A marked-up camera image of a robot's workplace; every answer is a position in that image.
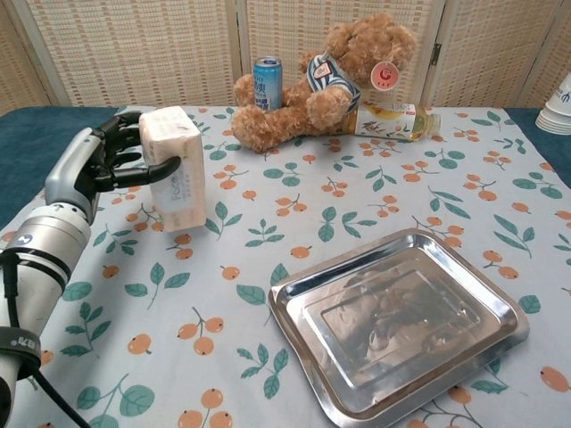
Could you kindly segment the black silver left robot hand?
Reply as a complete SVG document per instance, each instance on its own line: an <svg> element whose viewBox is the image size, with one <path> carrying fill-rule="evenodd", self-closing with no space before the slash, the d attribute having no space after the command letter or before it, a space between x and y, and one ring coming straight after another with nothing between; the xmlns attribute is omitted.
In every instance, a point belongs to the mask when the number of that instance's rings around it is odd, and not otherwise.
<svg viewBox="0 0 571 428"><path fill-rule="evenodd" d="M127 151L141 144L137 128L140 116L139 111L121 113L77 133L46 178L46 203L70 204L92 224L100 193L150 185L175 173L182 163L178 156L147 167L122 167L142 158Z"/></svg>

